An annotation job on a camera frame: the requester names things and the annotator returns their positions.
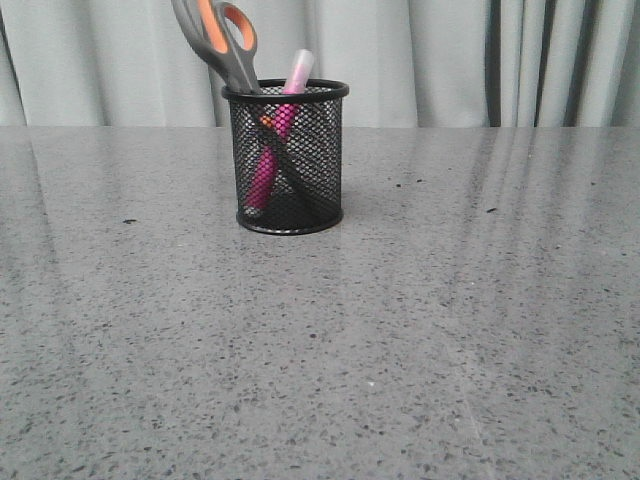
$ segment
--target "curtain fold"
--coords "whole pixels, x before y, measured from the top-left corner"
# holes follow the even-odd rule
[[[640,125],[636,0],[236,0],[261,78],[347,82],[347,126]],[[212,126],[169,0],[0,0],[0,124]]]

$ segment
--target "pen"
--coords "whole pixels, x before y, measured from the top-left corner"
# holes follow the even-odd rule
[[[287,77],[282,93],[290,95],[304,92],[313,61],[313,54],[309,50],[302,49],[296,52],[291,73]],[[278,136],[282,140],[286,140],[299,109],[300,105],[285,103],[277,108],[274,119],[262,117],[260,121],[268,127],[275,128]],[[245,197],[245,215],[254,218],[262,215],[269,203],[277,173],[278,162],[276,155],[272,148],[267,145],[262,150],[251,187]]]

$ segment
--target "highlighter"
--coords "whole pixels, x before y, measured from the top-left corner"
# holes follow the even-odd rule
[[[282,93],[291,95],[304,92],[311,74],[313,61],[313,54],[309,50],[302,49],[296,52],[291,72],[287,77]],[[275,128],[278,136],[283,141],[286,141],[299,109],[300,105],[297,104],[282,104],[277,108],[274,119],[264,116],[260,120],[264,125]],[[245,215],[253,218],[262,215],[269,204],[269,197],[277,174],[278,161],[276,155],[271,147],[265,146],[258,160],[251,187],[245,197]]]

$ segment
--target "black mesh pen holder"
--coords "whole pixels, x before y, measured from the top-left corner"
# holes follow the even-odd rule
[[[261,80],[261,95],[227,87],[240,225],[275,235],[301,235],[342,219],[341,82],[309,80],[284,95],[284,80]]]

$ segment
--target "gray speckled countertop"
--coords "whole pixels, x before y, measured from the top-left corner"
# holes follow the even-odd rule
[[[0,478],[639,478],[639,152],[345,129],[274,237],[228,130],[0,128]]]

